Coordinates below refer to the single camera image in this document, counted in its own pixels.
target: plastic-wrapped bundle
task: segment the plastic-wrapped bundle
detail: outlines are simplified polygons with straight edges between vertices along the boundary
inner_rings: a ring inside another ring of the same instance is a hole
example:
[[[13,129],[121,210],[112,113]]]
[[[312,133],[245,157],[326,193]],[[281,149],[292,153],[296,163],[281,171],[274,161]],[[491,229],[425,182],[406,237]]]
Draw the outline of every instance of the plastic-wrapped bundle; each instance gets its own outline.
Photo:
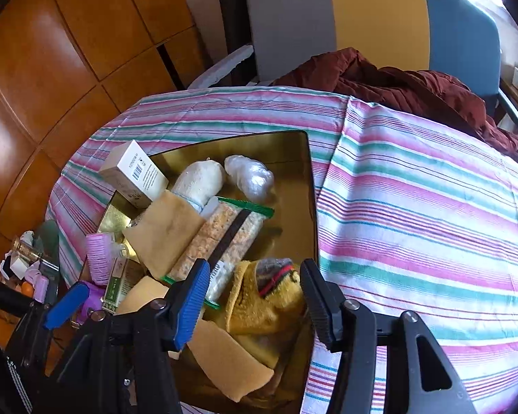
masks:
[[[260,161],[244,156],[229,156],[225,159],[225,170],[247,199],[255,203],[267,199],[274,176]]]
[[[263,222],[272,217],[271,208],[245,201],[219,198],[219,206],[202,225],[169,273],[173,280],[184,280],[198,258],[211,266],[207,300],[215,302],[239,263],[257,237]]]

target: white box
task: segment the white box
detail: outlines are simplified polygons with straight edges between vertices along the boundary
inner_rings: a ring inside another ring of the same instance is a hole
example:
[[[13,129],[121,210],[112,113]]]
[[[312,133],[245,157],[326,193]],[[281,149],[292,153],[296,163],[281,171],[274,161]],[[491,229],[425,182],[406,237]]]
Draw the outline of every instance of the white box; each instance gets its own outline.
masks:
[[[169,181],[134,140],[112,149],[100,176],[137,208],[146,208],[167,188]]]
[[[19,280],[23,280],[30,264],[23,260],[17,252],[11,254],[10,269]]]
[[[514,76],[512,77],[512,85],[518,89],[518,68],[514,67]]]

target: yellow cloth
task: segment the yellow cloth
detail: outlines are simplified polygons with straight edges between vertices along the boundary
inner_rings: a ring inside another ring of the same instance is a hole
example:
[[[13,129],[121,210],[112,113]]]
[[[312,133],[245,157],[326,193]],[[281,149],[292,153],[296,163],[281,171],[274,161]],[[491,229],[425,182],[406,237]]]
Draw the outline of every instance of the yellow cloth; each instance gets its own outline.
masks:
[[[305,300],[296,270],[286,274],[262,298],[256,281],[258,262],[241,262],[234,271],[234,284],[225,308],[231,334],[271,334],[293,327],[299,321]]]

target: chair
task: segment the chair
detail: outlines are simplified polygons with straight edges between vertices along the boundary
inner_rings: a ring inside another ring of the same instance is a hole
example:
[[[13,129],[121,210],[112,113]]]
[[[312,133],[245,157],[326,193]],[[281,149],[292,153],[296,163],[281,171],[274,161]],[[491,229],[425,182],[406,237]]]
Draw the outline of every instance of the chair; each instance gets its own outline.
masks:
[[[225,32],[250,26],[252,44],[231,52],[189,89],[216,84],[252,54],[256,80],[268,83],[311,56],[353,47],[377,67],[451,74],[484,99],[490,116],[499,101],[518,126],[518,111],[499,88],[495,22],[467,0],[240,0],[249,24],[227,16],[222,1]]]

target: striped tablecloth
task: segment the striped tablecloth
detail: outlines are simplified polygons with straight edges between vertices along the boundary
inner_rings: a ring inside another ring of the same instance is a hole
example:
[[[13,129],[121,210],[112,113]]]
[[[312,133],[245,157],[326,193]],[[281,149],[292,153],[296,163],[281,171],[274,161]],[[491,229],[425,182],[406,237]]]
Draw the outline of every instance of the striped tablecloth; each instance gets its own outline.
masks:
[[[479,413],[518,393],[518,164],[445,126],[347,96],[217,88],[144,98],[75,153],[50,196],[61,271],[72,284],[113,194],[97,173],[136,139],[154,154],[215,138],[304,129],[318,211],[320,266],[372,311],[421,314]],[[317,343],[302,412],[324,414],[339,357]],[[383,408],[378,348],[373,412]]]

